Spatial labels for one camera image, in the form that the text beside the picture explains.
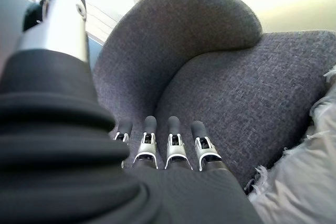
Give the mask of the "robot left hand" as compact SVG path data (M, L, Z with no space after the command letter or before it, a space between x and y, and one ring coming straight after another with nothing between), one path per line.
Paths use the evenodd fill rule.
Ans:
M85 0L36 0L1 76L1 223L261 223L219 158L194 172L125 140L98 104Z

